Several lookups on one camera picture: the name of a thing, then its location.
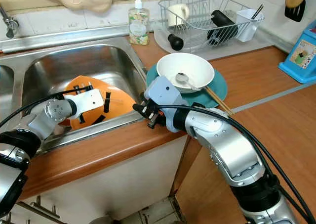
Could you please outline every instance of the wire dish rack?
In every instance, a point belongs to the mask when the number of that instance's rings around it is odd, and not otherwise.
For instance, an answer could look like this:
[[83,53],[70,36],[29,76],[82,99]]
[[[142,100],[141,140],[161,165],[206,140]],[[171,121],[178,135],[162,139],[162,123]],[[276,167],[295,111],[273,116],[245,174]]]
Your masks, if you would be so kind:
[[[176,4],[188,6],[189,17],[187,19],[181,18],[168,9]],[[181,51],[187,52],[226,44],[231,39],[238,38],[251,22],[257,21],[243,18],[236,22],[236,12],[248,9],[248,7],[233,0],[161,0],[159,5],[162,27],[169,33],[182,38],[184,47]],[[224,13],[233,24],[217,27],[211,19],[215,10]],[[176,25],[169,26],[170,14],[176,18],[174,20]]]

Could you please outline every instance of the countertop edge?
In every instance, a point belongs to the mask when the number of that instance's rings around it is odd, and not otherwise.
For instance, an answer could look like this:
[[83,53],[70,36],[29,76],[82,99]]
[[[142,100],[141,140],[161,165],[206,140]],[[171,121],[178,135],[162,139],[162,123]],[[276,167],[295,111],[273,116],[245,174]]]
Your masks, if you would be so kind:
[[[151,130],[145,123],[146,121],[137,122],[35,157],[30,164],[30,169],[26,172],[29,180],[19,200],[24,200],[86,177],[186,134],[184,132],[171,133],[162,126],[157,126],[155,130]],[[104,153],[95,152],[96,149],[102,149],[103,144],[100,141],[105,141],[106,139],[109,141],[107,144],[112,145],[112,141],[115,139],[114,143],[118,143],[118,145],[110,149],[106,147],[108,151]],[[130,141],[129,146],[124,147],[127,141]],[[89,151],[89,143],[94,143],[91,151]],[[78,152],[87,154],[87,156],[86,159],[82,159],[79,163],[75,162],[74,166],[71,159],[69,159],[69,154],[72,157],[76,157]],[[93,155],[93,159],[89,157],[89,152]],[[50,168],[47,171],[49,175],[44,174],[45,167]]]

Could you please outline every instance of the blue container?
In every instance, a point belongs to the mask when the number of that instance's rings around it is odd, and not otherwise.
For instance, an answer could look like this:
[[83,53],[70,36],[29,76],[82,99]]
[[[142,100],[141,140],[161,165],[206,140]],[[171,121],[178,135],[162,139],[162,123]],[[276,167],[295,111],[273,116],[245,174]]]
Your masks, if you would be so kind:
[[279,68],[300,83],[316,81],[316,20],[302,33]]

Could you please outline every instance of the sink basin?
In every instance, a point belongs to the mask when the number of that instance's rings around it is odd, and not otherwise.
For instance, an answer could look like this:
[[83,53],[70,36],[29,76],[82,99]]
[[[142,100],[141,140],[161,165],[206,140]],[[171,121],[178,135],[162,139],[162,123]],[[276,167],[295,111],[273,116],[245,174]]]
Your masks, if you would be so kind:
[[[145,88],[140,74],[122,49],[93,45],[58,51],[35,60],[25,73],[22,105],[65,90],[79,75],[113,85],[137,102],[141,101],[140,93]],[[59,126],[53,134],[63,134],[69,129]]]
[[[118,87],[140,102],[146,89],[146,69],[123,37],[85,42],[25,52],[0,58],[0,116],[52,93],[65,90],[79,75],[90,76]],[[76,140],[86,139],[119,126],[141,120],[137,112],[105,120],[93,126],[72,131],[56,126],[42,152]],[[10,129],[18,116],[8,122]]]
[[0,65],[0,121],[11,111],[14,72],[7,66]]

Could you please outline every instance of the spoon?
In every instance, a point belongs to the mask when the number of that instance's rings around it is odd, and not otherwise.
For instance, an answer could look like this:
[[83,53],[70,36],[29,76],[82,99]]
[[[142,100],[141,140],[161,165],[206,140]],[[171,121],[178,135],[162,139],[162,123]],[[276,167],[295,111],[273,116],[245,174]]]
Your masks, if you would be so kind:
[[189,83],[189,77],[186,74],[182,73],[182,72],[179,72],[176,75],[176,81],[179,82],[179,83],[186,83],[186,84],[188,84],[191,87],[192,90],[196,90],[196,91],[201,90],[201,89],[193,86],[191,83]]

